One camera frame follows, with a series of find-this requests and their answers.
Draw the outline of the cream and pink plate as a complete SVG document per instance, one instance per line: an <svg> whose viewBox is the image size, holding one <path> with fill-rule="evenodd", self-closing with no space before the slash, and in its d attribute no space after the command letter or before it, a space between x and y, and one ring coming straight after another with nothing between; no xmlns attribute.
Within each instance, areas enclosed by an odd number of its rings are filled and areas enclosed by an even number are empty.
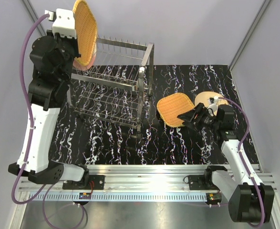
<svg viewBox="0 0 280 229"><path fill-rule="evenodd" d="M96 59L96 54L97 54L97 43L96 42L94 43L93 47L94 47L94 50L93 50L93 53L91 55L91 59L90 59L90 61L89 61L89 63L87 65L81 65L78 62L77 58L74 59L73 67L75 69L80 70L80 71L87 71L87 70L89 70L93 66L93 64L95 62L95 59Z"/></svg>

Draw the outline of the wooden plate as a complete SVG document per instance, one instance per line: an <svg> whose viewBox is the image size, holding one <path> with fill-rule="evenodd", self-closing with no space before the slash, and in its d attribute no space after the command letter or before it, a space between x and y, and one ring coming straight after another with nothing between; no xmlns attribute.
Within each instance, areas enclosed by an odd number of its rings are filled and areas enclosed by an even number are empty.
<svg viewBox="0 0 280 229"><path fill-rule="evenodd" d="M81 65L87 65L94 50L94 43L97 40L97 22L85 0L76 0L73 12L79 53L81 55L77 60Z"/></svg>

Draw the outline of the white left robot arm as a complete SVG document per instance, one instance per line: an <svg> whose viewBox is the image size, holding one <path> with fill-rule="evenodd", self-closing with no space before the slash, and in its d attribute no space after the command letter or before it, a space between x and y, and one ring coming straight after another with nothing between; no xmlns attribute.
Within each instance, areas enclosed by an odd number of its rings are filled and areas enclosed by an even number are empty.
<svg viewBox="0 0 280 229"><path fill-rule="evenodd" d="M62 180L78 189L89 186L89 170L85 166L49 159L53 132L67 97L76 57L80 54L77 39L73 37L47 31L32 44L33 79L27 95L31 113L23 149L17 162L8 166L9 173L41 185L53 185Z"/></svg>

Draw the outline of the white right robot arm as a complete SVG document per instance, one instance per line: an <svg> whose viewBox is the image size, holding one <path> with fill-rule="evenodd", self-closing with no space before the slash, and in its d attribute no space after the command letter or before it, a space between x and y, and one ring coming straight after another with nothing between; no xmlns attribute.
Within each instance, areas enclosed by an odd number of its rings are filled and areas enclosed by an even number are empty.
<svg viewBox="0 0 280 229"><path fill-rule="evenodd" d="M272 186L265 185L254 171L243 147L244 138L234 128L234 109L227 104L218 106L217 114L199 103L194 109L178 115L186 127L198 131L211 130L233 175L223 166L207 166L201 182L208 189L216 187L228 200L229 215L234 222L260 227L269 222L274 201Z"/></svg>

